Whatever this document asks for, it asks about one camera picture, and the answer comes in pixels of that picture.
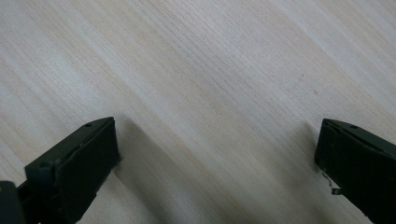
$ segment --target wooden surface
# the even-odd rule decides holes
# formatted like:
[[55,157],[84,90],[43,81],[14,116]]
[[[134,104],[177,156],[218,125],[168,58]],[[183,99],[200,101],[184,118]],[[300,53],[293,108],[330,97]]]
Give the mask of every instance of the wooden surface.
[[313,162],[323,118],[396,139],[394,1],[0,2],[0,179],[113,116],[80,223],[370,223]]

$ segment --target light wood grain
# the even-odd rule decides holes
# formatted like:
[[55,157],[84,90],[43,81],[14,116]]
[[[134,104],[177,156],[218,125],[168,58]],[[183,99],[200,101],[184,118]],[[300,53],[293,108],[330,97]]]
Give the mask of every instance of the light wood grain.
[[80,223],[370,223],[313,162],[323,118],[396,139],[394,1],[1,1],[0,179],[114,116]]

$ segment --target black plastic part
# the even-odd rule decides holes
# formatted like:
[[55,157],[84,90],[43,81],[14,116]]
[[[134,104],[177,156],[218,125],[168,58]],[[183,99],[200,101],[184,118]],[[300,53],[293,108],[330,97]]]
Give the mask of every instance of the black plastic part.
[[56,223],[76,223],[119,160],[114,119],[99,119],[27,165],[25,191],[39,199],[49,215],[61,218]]
[[0,182],[0,223],[76,223],[119,161],[114,119],[85,124],[28,164],[17,189]]
[[0,223],[25,223],[17,189],[9,181],[0,181]]
[[396,223],[396,146],[355,125],[324,119],[315,162],[374,223]]

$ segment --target wooden table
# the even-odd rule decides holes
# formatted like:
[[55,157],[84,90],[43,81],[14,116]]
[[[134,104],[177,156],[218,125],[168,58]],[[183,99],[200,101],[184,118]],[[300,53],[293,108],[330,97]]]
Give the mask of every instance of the wooden table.
[[313,162],[323,118],[396,138],[394,1],[0,2],[0,179],[113,116],[80,223],[370,223]]

